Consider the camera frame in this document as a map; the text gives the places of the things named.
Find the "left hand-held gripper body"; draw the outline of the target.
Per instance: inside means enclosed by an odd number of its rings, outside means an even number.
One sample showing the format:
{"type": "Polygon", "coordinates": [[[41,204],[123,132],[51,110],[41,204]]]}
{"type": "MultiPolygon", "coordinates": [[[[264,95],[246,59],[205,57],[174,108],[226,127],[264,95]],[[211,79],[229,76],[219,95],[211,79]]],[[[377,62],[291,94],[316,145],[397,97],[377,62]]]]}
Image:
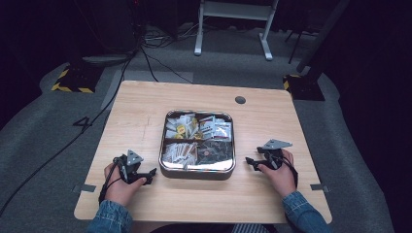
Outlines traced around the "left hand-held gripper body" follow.
{"type": "Polygon", "coordinates": [[[123,154],[114,158],[114,163],[120,168],[121,179],[128,183],[134,183],[143,178],[142,174],[138,174],[137,170],[143,162],[144,158],[138,155],[133,150],[128,150],[127,154],[123,154]]]}

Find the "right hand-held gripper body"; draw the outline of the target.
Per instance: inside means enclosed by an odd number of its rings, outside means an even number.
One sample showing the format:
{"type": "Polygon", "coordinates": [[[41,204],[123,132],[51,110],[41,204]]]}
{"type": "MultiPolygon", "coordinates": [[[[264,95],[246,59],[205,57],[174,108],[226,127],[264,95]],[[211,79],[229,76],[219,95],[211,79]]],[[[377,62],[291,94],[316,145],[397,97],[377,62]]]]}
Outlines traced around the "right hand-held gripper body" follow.
{"type": "Polygon", "coordinates": [[[291,147],[292,143],[270,139],[263,146],[257,147],[257,152],[264,156],[260,164],[264,164],[270,169],[279,169],[283,162],[283,148],[291,147]]]}

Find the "square divided metal tray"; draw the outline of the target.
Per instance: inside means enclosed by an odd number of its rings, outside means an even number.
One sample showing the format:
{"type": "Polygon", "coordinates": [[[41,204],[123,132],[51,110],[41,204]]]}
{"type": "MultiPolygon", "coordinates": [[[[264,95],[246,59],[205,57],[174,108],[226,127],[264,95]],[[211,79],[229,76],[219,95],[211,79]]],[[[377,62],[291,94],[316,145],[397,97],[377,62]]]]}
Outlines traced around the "square divided metal tray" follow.
{"type": "Polygon", "coordinates": [[[235,158],[235,143],[234,143],[234,129],[233,129],[233,120],[232,117],[227,113],[222,112],[206,112],[206,111],[188,111],[188,110],[172,110],[165,116],[163,133],[161,139],[160,153],[158,159],[160,169],[162,174],[167,178],[172,179],[195,179],[195,180],[215,180],[215,181],[224,181],[227,180],[236,165],[235,158]],[[169,139],[165,137],[165,124],[168,118],[179,117],[181,115],[195,114],[195,118],[199,121],[205,117],[216,116],[218,118],[223,118],[225,121],[232,123],[232,139],[230,142],[233,149],[233,157],[231,160],[217,162],[214,164],[198,164],[189,165],[186,167],[181,167],[179,165],[168,165],[161,161],[162,154],[165,150],[165,147],[172,143],[197,143],[199,147],[205,141],[218,141],[218,140],[203,140],[200,131],[196,134],[195,139],[169,139]]]}

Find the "pile of white red-print packets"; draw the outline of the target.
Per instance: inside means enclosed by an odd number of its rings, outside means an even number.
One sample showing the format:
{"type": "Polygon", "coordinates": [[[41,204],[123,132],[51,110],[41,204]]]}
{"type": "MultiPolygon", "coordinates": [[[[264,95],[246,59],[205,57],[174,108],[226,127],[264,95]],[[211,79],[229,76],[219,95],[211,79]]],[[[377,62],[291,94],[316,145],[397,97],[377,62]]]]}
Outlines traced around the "pile of white red-print packets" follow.
{"type": "Polygon", "coordinates": [[[230,141],[232,139],[232,123],[216,116],[201,119],[199,131],[203,140],[230,141]]]}

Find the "person's right hand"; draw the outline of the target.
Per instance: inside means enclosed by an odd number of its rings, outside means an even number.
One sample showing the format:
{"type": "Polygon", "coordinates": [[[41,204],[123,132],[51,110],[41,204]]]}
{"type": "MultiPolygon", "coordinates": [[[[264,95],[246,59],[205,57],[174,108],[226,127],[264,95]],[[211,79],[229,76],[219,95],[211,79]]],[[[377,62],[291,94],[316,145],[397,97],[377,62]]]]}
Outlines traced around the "person's right hand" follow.
{"type": "Polygon", "coordinates": [[[294,182],[294,176],[291,168],[283,164],[279,169],[272,170],[262,168],[262,173],[270,180],[275,191],[285,198],[289,194],[296,191],[296,185],[294,182]]]}

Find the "person's left hand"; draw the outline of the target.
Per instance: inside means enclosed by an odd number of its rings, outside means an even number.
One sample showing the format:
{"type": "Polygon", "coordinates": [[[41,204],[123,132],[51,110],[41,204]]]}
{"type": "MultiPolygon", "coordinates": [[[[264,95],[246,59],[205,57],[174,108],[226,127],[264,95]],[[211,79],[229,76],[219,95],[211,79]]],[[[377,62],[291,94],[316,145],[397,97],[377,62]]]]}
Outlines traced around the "person's left hand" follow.
{"type": "Polygon", "coordinates": [[[141,178],[134,183],[125,183],[120,177],[119,167],[114,163],[109,164],[104,169],[106,178],[109,178],[110,185],[105,194],[105,199],[116,202],[126,207],[136,194],[138,189],[147,181],[146,178],[141,178]]]}

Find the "pile of white stick sachets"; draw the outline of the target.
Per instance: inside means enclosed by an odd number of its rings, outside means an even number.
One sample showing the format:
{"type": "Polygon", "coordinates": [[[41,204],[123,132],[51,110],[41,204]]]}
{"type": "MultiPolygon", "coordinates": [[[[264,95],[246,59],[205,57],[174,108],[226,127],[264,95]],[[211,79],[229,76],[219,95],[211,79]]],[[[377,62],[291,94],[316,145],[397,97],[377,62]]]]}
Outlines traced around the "pile of white stick sachets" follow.
{"type": "Polygon", "coordinates": [[[197,143],[172,143],[165,147],[161,161],[186,167],[197,162],[197,143]]]}

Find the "pile of dark packets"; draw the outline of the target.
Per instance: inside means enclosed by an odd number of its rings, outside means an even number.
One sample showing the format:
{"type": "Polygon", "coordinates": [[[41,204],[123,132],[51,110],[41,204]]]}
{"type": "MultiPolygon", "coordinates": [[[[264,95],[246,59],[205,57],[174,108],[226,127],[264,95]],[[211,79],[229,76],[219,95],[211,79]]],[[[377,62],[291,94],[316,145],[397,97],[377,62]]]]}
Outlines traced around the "pile of dark packets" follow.
{"type": "Polygon", "coordinates": [[[198,164],[214,164],[231,160],[232,144],[224,141],[205,141],[197,148],[198,164]]]}

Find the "grey tape piece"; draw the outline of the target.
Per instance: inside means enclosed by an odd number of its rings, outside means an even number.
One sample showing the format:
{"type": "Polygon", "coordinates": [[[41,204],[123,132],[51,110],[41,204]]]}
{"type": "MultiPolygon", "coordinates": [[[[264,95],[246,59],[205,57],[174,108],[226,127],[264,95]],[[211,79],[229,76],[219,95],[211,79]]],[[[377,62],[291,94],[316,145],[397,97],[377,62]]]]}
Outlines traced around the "grey tape piece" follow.
{"type": "Polygon", "coordinates": [[[91,184],[76,184],[73,188],[72,191],[74,193],[82,193],[83,191],[85,192],[93,192],[95,190],[96,186],[91,185],[91,184]]]}
{"type": "Polygon", "coordinates": [[[324,185],[322,183],[313,183],[313,184],[310,184],[310,187],[312,190],[321,190],[324,193],[330,192],[330,188],[327,185],[324,185]]]}

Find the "pile of yellow-label tea bags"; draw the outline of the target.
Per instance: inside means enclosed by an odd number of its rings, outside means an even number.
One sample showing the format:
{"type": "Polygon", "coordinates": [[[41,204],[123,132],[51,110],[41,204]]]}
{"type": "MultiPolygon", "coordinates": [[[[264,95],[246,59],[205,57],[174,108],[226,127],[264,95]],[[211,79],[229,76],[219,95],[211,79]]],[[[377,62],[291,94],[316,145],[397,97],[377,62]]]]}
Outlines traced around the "pile of yellow-label tea bags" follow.
{"type": "Polygon", "coordinates": [[[168,118],[165,124],[165,137],[169,139],[195,139],[199,131],[195,114],[168,118]]]}

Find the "person's striped clothing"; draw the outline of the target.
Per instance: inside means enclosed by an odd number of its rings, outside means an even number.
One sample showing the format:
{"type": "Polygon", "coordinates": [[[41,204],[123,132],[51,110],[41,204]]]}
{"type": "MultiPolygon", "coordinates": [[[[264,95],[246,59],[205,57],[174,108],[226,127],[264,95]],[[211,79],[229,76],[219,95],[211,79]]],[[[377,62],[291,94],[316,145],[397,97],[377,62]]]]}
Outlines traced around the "person's striped clothing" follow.
{"type": "Polygon", "coordinates": [[[269,233],[269,231],[261,224],[237,223],[231,233],[269,233]]]}

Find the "black yellow striped base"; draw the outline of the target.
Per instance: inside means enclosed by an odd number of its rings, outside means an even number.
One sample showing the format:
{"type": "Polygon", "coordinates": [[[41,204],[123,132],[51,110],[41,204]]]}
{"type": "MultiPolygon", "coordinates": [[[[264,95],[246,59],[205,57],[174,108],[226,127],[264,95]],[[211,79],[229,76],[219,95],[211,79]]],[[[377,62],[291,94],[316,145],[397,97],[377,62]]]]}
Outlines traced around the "black yellow striped base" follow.
{"type": "Polygon", "coordinates": [[[293,100],[324,101],[325,97],[317,82],[311,82],[304,76],[285,75],[284,89],[293,100]]]}
{"type": "Polygon", "coordinates": [[[67,65],[51,89],[94,93],[103,71],[102,67],[84,66],[83,68],[74,68],[67,65]]]}

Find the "black tripod legs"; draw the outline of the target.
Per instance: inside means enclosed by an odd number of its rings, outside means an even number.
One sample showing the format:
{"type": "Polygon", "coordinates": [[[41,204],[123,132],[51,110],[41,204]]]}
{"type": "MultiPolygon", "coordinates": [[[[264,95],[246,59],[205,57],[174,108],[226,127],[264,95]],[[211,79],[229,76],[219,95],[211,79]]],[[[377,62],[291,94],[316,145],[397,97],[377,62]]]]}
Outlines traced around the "black tripod legs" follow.
{"type": "Polygon", "coordinates": [[[314,36],[308,32],[291,31],[285,39],[286,44],[292,45],[292,51],[289,56],[288,63],[291,64],[297,59],[301,59],[309,50],[314,41],[314,36]]]}

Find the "black slanted pole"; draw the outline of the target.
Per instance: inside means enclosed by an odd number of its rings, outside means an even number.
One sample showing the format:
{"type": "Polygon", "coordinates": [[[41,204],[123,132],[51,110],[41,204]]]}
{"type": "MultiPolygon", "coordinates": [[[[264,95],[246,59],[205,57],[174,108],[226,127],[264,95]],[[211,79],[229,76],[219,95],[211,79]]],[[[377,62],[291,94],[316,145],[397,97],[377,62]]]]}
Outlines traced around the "black slanted pole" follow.
{"type": "Polygon", "coordinates": [[[350,0],[340,0],[336,7],[331,11],[319,35],[296,66],[297,72],[301,73],[305,69],[305,67],[309,65],[310,61],[315,56],[322,43],[325,41],[327,35],[332,30],[335,23],[341,18],[349,2],[350,0]]]}

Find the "white metal stand frame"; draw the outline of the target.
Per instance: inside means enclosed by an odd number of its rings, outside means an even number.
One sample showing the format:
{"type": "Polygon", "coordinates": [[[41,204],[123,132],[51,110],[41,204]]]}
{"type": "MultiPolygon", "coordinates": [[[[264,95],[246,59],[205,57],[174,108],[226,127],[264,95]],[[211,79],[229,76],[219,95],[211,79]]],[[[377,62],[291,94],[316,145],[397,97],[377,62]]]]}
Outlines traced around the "white metal stand frame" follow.
{"type": "Polygon", "coordinates": [[[270,6],[258,6],[250,4],[216,2],[212,0],[200,0],[198,10],[198,30],[194,46],[194,54],[202,53],[203,22],[205,17],[227,17],[237,19],[250,19],[265,22],[264,32],[258,34],[265,59],[273,59],[272,52],[267,42],[267,37],[277,10],[279,0],[273,0],[270,6]]]}

